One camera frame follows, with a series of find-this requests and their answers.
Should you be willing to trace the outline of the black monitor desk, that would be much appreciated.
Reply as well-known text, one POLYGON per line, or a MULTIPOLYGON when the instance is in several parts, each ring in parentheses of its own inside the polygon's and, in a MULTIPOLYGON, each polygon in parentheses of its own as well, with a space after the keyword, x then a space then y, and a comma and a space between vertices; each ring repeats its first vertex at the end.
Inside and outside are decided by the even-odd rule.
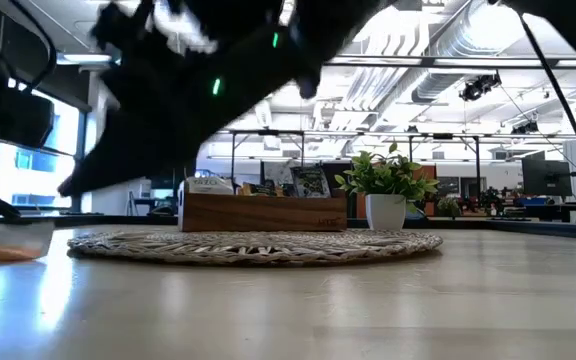
POLYGON ((571 222, 571 213, 576 212, 576 204, 535 205, 528 204, 523 207, 524 216, 538 218, 540 221, 571 222))

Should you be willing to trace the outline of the potted green plant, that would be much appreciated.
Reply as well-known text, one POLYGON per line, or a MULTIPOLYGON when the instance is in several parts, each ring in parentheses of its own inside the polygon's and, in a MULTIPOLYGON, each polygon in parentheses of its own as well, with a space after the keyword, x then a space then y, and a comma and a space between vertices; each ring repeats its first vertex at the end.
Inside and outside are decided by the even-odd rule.
POLYGON ((418 174, 422 166, 401 155, 396 143, 386 155, 360 151, 351 165, 335 180, 340 189, 364 196, 368 226, 374 231, 401 231, 407 214, 417 210, 415 204, 437 192, 439 181, 418 174))

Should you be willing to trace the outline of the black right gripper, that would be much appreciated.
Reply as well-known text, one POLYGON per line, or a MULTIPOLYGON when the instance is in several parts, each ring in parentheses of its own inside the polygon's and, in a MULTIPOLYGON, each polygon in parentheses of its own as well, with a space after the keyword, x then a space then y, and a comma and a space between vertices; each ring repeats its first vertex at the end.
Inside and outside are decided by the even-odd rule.
POLYGON ((94 148, 59 185, 79 196, 194 159, 203 142, 287 82, 312 97, 328 59, 328 0, 296 0, 281 24, 285 0, 164 0, 190 14, 211 52, 175 52, 154 23, 155 0, 133 13, 112 2, 92 29, 100 47, 121 54, 101 79, 118 102, 106 112, 94 148))

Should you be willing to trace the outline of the black ceiling-hung device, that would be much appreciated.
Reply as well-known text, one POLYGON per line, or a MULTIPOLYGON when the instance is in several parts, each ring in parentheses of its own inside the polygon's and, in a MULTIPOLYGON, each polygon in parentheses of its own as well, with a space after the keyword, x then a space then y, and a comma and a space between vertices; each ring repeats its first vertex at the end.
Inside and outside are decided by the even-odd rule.
POLYGON ((466 81, 464 88, 459 92, 459 97, 465 102, 476 101, 501 84, 502 81, 498 73, 481 75, 466 81))

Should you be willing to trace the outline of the woven round placemat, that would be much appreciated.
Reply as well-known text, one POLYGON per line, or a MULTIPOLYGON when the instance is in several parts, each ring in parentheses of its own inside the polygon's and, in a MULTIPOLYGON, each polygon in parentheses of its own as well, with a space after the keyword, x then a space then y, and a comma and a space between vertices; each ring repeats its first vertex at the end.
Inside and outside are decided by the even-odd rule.
POLYGON ((78 255, 213 266, 357 264, 437 250, 427 232, 351 229, 340 232, 112 231, 70 239, 78 255))

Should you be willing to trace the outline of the dark green tea packet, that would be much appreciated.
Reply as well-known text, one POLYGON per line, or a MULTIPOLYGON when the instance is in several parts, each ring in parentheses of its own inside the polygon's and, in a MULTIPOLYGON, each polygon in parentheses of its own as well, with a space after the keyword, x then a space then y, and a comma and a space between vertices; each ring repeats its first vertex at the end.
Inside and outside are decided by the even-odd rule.
POLYGON ((302 198, 330 198, 330 188, 323 169, 319 166, 291 169, 297 195, 302 198))

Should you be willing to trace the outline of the small potted plant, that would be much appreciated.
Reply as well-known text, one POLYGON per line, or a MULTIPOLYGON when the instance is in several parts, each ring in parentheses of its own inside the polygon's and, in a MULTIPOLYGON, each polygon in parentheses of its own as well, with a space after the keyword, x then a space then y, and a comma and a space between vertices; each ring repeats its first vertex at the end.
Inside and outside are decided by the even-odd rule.
POLYGON ((438 215, 442 217, 456 218, 462 215, 461 207, 457 198, 442 197, 437 203, 438 215))

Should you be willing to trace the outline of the orange yellow tea packet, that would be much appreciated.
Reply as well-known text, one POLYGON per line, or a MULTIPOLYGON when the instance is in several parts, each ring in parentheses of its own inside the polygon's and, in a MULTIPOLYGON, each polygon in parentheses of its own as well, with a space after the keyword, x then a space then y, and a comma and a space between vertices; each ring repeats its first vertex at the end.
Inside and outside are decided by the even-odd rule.
POLYGON ((267 196, 267 197, 285 197, 286 193, 280 186, 244 183, 237 190, 238 195, 242 196, 267 196))

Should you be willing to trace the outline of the silver ventilation duct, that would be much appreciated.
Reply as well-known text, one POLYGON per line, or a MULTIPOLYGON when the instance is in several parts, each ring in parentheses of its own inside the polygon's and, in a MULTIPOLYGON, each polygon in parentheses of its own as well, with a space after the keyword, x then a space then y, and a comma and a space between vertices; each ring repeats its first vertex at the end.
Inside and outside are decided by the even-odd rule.
POLYGON ((448 68, 454 58, 497 56, 523 36, 517 13, 500 0, 471 0, 430 45, 433 64, 416 69, 412 101, 431 103, 461 79, 464 68, 448 68))

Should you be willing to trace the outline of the black computer monitor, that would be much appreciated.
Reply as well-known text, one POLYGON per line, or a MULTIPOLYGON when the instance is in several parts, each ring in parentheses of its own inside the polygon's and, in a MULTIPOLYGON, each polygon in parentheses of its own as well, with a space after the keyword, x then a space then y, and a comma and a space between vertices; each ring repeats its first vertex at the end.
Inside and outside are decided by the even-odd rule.
POLYGON ((527 195, 572 195, 570 168, 567 162, 553 160, 522 160, 523 189, 527 195))

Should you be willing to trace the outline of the wooden tea organizer box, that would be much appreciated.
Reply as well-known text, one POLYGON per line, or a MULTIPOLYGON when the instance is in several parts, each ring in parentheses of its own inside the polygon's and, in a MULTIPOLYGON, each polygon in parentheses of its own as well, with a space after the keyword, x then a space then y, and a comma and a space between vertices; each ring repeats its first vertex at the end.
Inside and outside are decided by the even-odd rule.
POLYGON ((185 193, 182 232, 326 232, 347 228, 343 198, 293 198, 185 193))

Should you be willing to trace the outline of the black metal gantry frame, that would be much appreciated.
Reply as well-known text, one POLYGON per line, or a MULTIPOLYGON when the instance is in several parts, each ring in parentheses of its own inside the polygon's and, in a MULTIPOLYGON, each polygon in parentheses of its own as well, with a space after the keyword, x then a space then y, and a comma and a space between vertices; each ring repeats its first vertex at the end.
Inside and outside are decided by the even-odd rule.
POLYGON ((428 133, 428 132, 365 132, 365 131, 304 131, 304 130, 278 130, 278 129, 247 129, 247 130, 224 130, 220 131, 220 134, 230 134, 232 136, 231 145, 231 175, 234 175, 234 163, 235 163, 235 153, 238 144, 236 139, 238 135, 256 135, 256 136, 299 136, 301 142, 298 143, 298 148, 301 151, 301 155, 298 159, 301 163, 305 161, 305 139, 307 137, 322 137, 322 138, 332 138, 332 139, 350 139, 354 140, 359 137, 385 137, 390 139, 392 143, 398 141, 404 141, 408 144, 409 159, 414 159, 414 149, 413 142, 416 138, 420 140, 433 140, 441 143, 450 143, 459 140, 465 145, 466 148, 470 146, 467 139, 472 139, 474 146, 471 150, 475 154, 475 169, 476 169, 476 179, 477 179, 477 196, 481 197, 481 155, 480 155, 480 140, 484 137, 484 134, 469 134, 469 133, 428 133))

